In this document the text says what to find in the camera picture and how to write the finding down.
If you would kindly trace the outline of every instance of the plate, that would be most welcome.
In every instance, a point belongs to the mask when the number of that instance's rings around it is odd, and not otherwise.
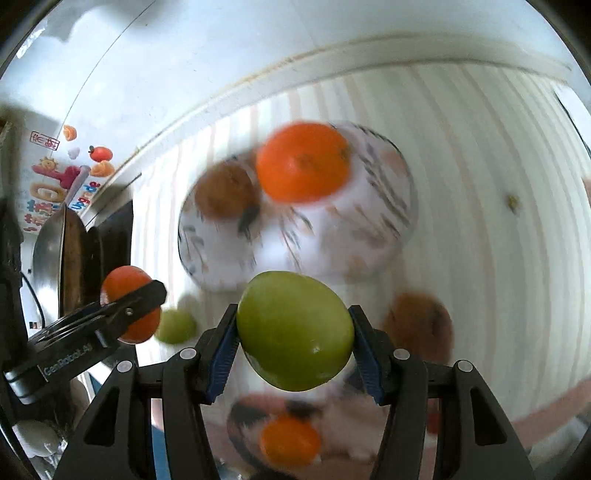
[[[210,291],[236,290],[257,274],[287,270],[314,278],[364,277],[384,268],[410,236],[417,195],[396,145],[355,124],[333,125],[351,146],[351,177],[318,202],[288,205],[261,193],[260,212],[248,230],[238,219],[201,215],[193,187],[178,222],[178,252],[189,276]],[[252,154],[238,162],[256,182]]]

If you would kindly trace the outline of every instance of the wok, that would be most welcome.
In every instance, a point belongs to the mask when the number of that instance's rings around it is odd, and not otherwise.
[[[59,210],[41,227],[33,249],[33,288],[48,325],[85,304],[89,240],[82,220],[68,204],[89,171],[82,167]]]

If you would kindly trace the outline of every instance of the wall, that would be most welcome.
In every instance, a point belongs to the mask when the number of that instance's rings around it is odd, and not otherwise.
[[[190,108],[289,57],[360,38],[453,33],[512,42],[572,67],[570,84],[591,105],[591,87],[572,56],[524,0],[335,5],[334,0],[64,0],[0,82],[0,114],[12,118],[21,133],[15,183],[23,228],[37,232],[63,199],[71,182],[62,183],[59,176],[67,168],[95,167],[97,175],[71,203],[82,212],[112,170]],[[74,141],[66,141],[64,124],[76,127]],[[45,139],[31,143],[33,131],[58,139],[58,150],[46,148]],[[89,157],[90,145],[113,151],[103,170]],[[78,155],[70,154],[77,149]],[[44,167],[44,157],[57,164]],[[69,180],[77,172],[72,168]]]

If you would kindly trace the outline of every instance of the tangerine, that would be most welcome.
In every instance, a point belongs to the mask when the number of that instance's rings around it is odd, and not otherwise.
[[[118,300],[152,281],[141,268],[124,265],[111,271],[100,287],[100,304],[106,305]],[[129,325],[127,331],[119,337],[124,343],[135,345],[148,340],[158,329],[161,308],[154,309],[136,322]]]
[[[297,468],[312,463],[320,453],[319,433],[309,421],[281,415],[262,430],[259,447],[271,464]]]
[[[330,125],[294,123],[258,150],[256,174],[263,191],[276,202],[315,202],[348,181],[349,144]]]

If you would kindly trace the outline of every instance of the small green fruit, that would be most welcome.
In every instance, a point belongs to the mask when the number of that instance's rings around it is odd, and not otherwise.
[[[184,310],[163,310],[160,325],[154,336],[163,343],[176,345],[184,343],[197,335],[197,323],[189,312]]]
[[[353,322],[339,296],[296,273],[271,271],[253,278],[240,299],[236,323],[254,370],[282,390],[309,390],[328,382],[353,349]]]

